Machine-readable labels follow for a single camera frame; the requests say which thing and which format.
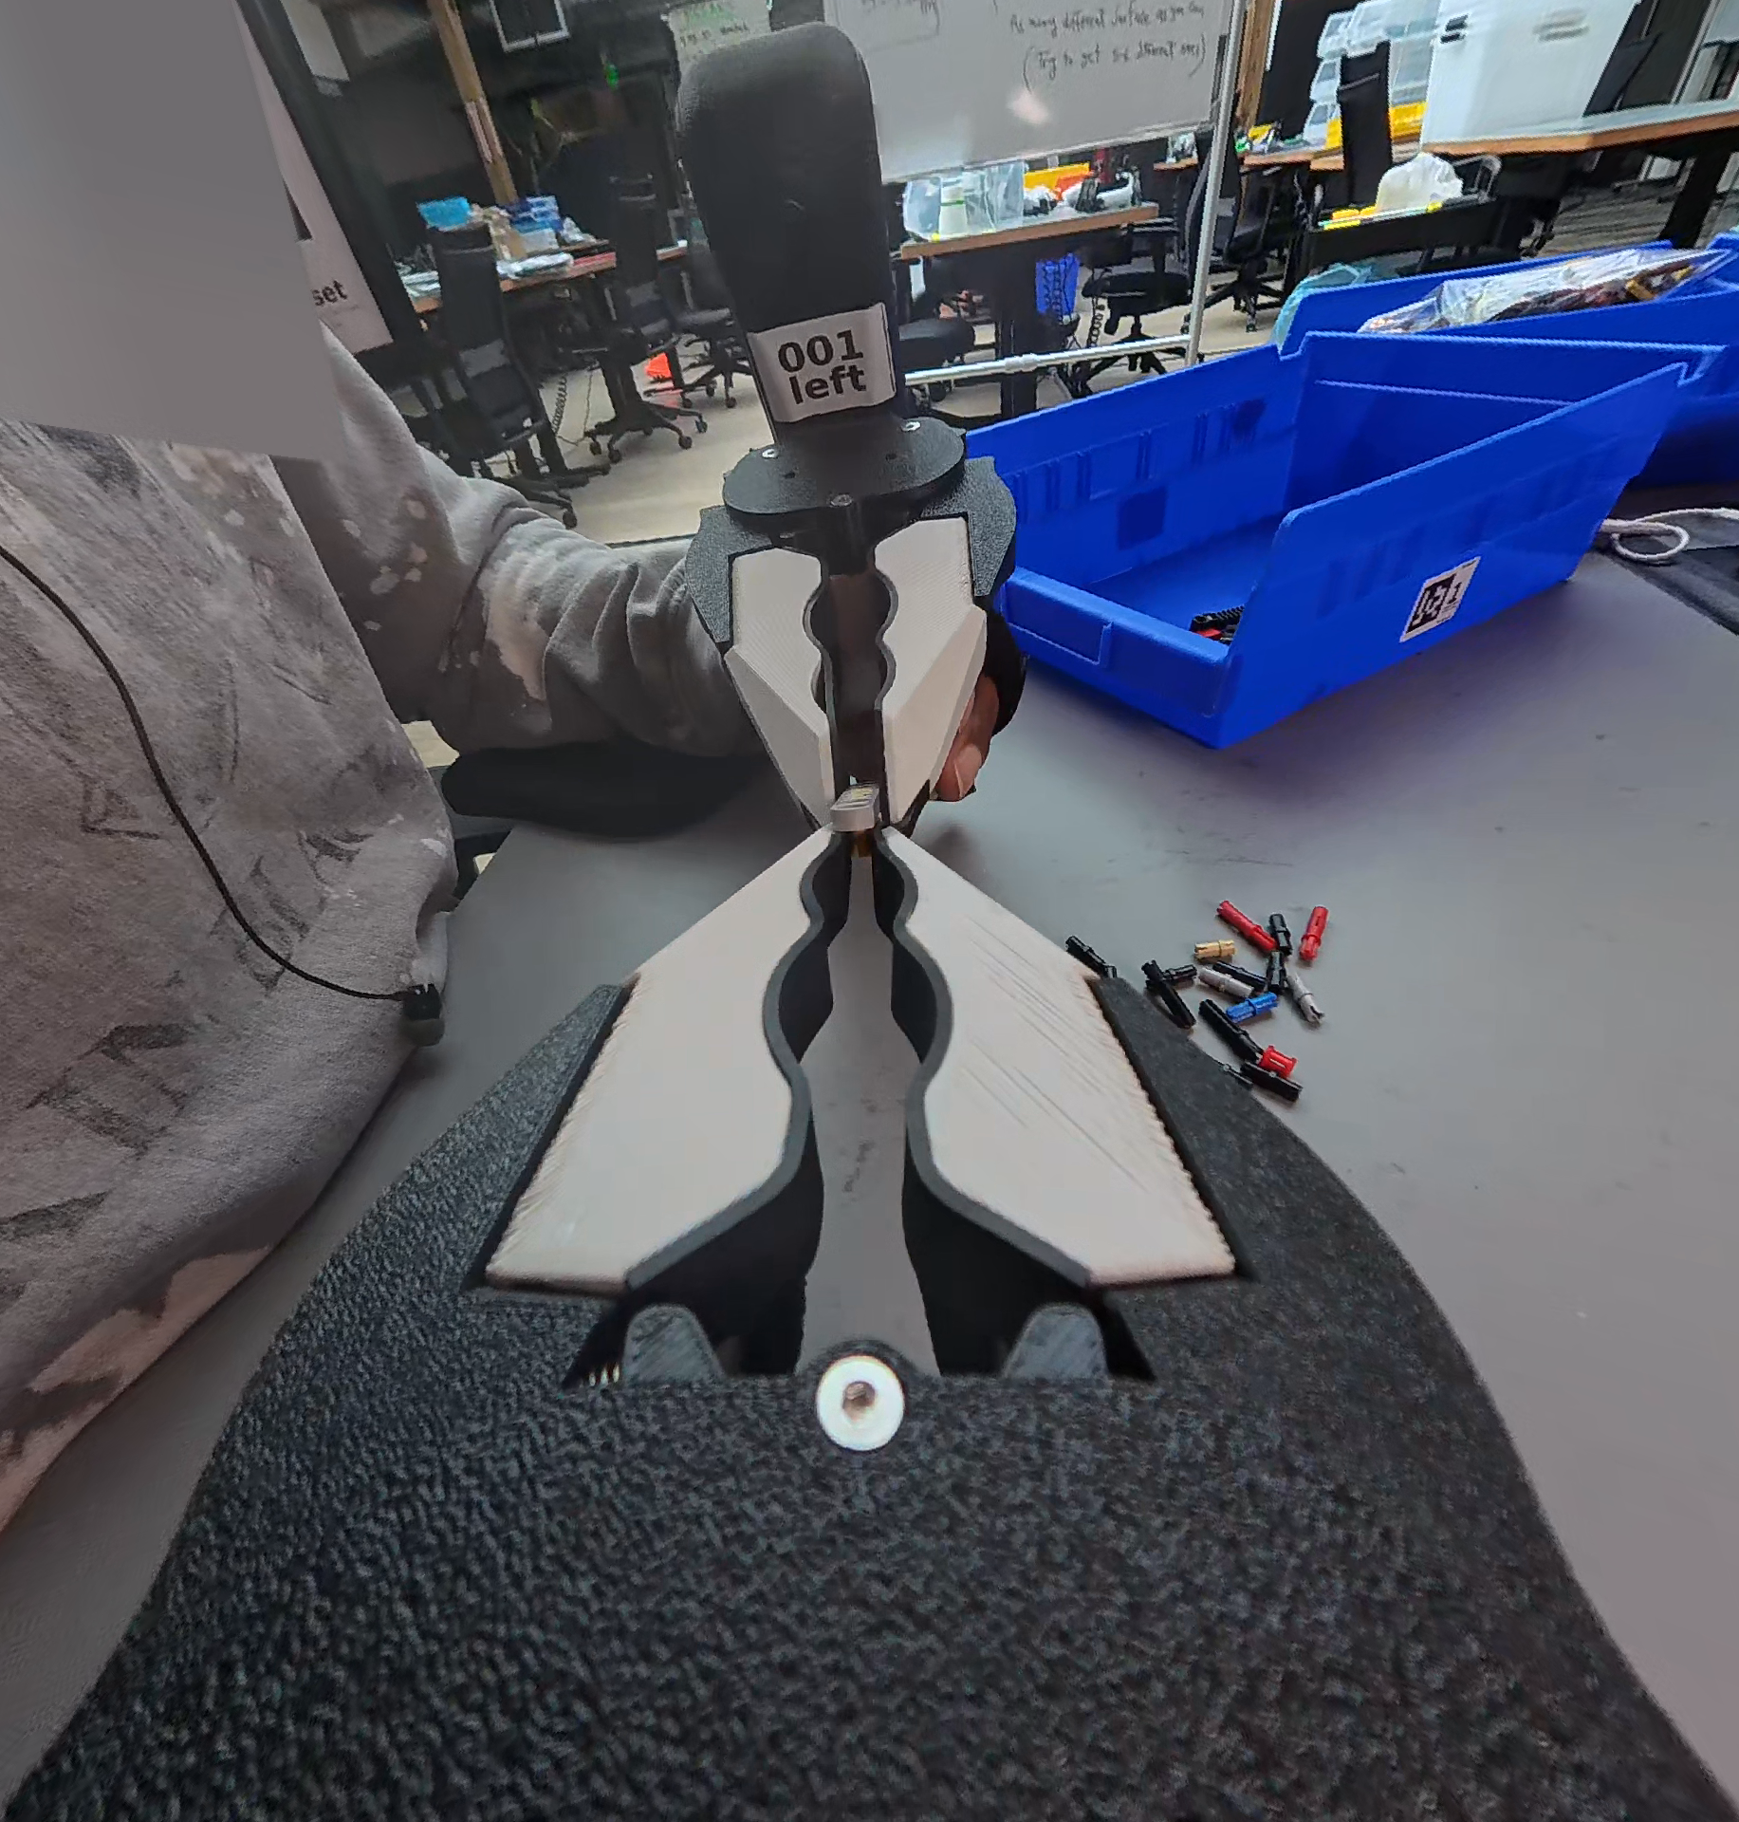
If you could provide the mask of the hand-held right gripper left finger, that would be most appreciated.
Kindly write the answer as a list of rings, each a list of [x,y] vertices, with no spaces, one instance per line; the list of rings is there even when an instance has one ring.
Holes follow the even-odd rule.
[[[799,845],[652,953],[485,1259],[496,1287],[775,1296],[822,1222],[803,1057],[834,1009],[850,840]]]

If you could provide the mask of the whiteboard on stand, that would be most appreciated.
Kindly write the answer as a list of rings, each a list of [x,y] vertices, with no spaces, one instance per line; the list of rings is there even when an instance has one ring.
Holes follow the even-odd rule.
[[[826,6],[828,23],[852,40],[871,77],[882,181],[945,183],[940,229],[922,240],[985,234],[966,225],[958,198],[964,171],[1125,147],[1152,133],[1167,139],[1197,125],[1212,130],[1199,216],[1212,231],[1244,14],[1244,2]],[[970,261],[935,265],[960,267],[991,304],[981,293],[988,283]],[[1000,417],[1037,408],[1037,376],[995,379]]]

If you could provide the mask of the person's left hand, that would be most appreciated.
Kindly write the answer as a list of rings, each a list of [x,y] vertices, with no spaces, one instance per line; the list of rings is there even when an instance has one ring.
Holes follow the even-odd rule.
[[[951,735],[940,776],[934,782],[934,798],[954,802],[974,790],[976,776],[991,754],[999,720],[1000,696],[995,678],[985,673],[976,678],[973,697]]]

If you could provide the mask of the framed black white marker sign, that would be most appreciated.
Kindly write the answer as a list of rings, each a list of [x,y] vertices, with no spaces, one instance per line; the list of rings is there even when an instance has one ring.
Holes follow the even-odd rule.
[[[315,315],[354,356],[381,349],[393,332],[346,227],[348,171],[300,35],[287,3],[237,2],[236,10]]]

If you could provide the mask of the blue plastic bin with tag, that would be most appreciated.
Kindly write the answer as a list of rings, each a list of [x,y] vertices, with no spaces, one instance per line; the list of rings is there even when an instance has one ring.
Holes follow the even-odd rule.
[[[1027,654],[1224,748],[1561,584],[1712,352],[1311,333],[981,426]],[[1230,644],[1204,609],[1244,607]]]

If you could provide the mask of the clear bag of parts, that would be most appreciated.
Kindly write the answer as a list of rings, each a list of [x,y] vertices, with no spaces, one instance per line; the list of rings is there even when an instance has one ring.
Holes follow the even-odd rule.
[[[1383,308],[1362,333],[1409,335],[1463,327],[1657,303],[1674,291],[1718,272],[1735,254],[1726,247],[1639,247],[1584,254],[1549,267],[1484,269],[1447,277],[1427,294]]]

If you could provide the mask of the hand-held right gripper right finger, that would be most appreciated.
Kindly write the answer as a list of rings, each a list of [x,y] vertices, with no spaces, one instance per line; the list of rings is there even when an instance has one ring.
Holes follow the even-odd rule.
[[[919,1188],[1084,1291],[1232,1275],[1096,974],[898,832],[875,890]]]

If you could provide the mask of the white handwritten sheet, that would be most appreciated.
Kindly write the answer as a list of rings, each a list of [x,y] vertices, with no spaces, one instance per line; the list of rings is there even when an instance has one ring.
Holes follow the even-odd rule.
[[[674,35],[682,72],[716,49],[770,33],[770,2],[677,2],[665,6],[660,16]]]

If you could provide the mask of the wooden top table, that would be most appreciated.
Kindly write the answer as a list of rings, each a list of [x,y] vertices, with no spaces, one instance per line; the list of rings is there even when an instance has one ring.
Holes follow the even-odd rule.
[[[617,252],[609,241],[581,241],[555,254],[520,261],[494,261],[496,284],[505,296],[586,283],[617,271]],[[435,318],[444,307],[438,271],[404,271],[400,274],[413,311]]]
[[[1419,149],[1450,163],[1487,154],[1500,161],[1504,171],[1527,166],[1526,177],[1503,175],[1494,181],[1494,246],[1513,254],[1527,238],[1531,216],[1544,223],[1555,219],[1570,173],[1583,157],[1621,149],[1688,164],[1657,238],[1692,247],[1703,240],[1723,173],[1739,154],[1739,99],[1625,107],[1515,130],[1425,133]]]
[[[1150,225],[1157,217],[1157,207],[1147,202],[1098,213],[1041,216],[985,234],[945,240],[904,240],[889,254],[895,262],[911,267],[970,261],[976,267],[978,278],[988,283],[982,284],[981,293],[995,308],[992,322],[999,329],[999,348],[1003,349],[992,360],[938,364],[934,367],[922,367],[903,356],[907,387],[922,388],[970,379],[1031,379],[1095,356],[1095,349],[1084,345],[1061,349],[1040,345],[1035,267],[1046,255],[1059,255],[1090,240],[1104,240]]]

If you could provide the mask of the white storage box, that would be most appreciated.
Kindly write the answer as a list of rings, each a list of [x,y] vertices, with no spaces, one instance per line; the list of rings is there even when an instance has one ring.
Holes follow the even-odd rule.
[[[1583,118],[1633,2],[1442,2],[1427,76],[1427,149]]]

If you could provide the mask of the grey desk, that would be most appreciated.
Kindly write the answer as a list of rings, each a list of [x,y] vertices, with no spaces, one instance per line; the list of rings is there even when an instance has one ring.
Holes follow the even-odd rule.
[[[519,830],[448,1037],[310,1222],[0,1541],[0,1809],[141,1606],[336,1242],[586,991],[793,840],[775,782],[652,841]],[[1739,638],[1588,558],[1229,753],[1035,670],[919,840],[1120,967],[1219,899],[1331,929],[1294,1128],[1438,1300],[1615,1641],[1739,1803]]]

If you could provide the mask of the black office chair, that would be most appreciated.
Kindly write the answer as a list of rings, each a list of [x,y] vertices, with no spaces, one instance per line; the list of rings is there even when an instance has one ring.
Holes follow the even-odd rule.
[[[1285,300],[1288,267],[1301,236],[1301,166],[1244,171],[1235,142],[1223,163],[1205,277],[1205,304],[1230,303],[1255,333]]]
[[[570,472],[536,382],[516,352],[490,231],[477,223],[435,231],[431,258],[442,318],[435,384],[456,468],[485,474],[493,457],[510,457],[509,483],[530,502],[558,506],[562,520],[572,522]]]
[[[623,459],[624,444],[651,436],[657,429],[671,432],[687,450],[693,434],[707,431],[707,421],[677,384],[669,387],[667,403],[657,403],[636,380],[636,370],[657,356],[669,358],[669,376],[677,374],[677,322],[660,284],[652,183],[612,179],[610,209],[614,267],[603,272],[600,352],[610,412],[587,431],[587,444],[593,456],[614,465]]]

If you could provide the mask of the pile of small plastic pins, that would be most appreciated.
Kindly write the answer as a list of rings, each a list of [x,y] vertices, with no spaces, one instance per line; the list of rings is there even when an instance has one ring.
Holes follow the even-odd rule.
[[[1296,1105],[1303,1092],[1297,1060],[1270,1033],[1281,1009],[1309,1029],[1322,1024],[1322,1009],[1296,963],[1315,960],[1329,911],[1315,906],[1300,939],[1285,914],[1255,919],[1230,899],[1216,905],[1216,919],[1224,936],[1195,942],[1182,961],[1141,961],[1137,984],[1163,1024],[1211,1030],[1239,1082]]]

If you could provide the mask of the person's left forearm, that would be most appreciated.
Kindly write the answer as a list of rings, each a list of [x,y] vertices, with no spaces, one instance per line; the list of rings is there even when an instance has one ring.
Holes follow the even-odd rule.
[[[603,544],[434,461],[398,582],[358,623],[384,693],[457,753],[636,740],[696,758],[761,740],[699,619],[686,536]]]

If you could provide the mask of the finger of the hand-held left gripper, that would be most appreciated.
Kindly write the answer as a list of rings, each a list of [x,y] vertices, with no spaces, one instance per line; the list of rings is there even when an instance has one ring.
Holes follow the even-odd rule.
[[[964,517],[922,519],[882,538],[872,573],[881,624],[881,825],[903,825],[938,787],[988,654],[988,612],[973,595]]]
[[[726,670],[792,796],[818,827],[834,821],[834,734],[818,696],[824,654],[810,607],[822,584],[818,558],[793,551],[737,557],[731,579]]]

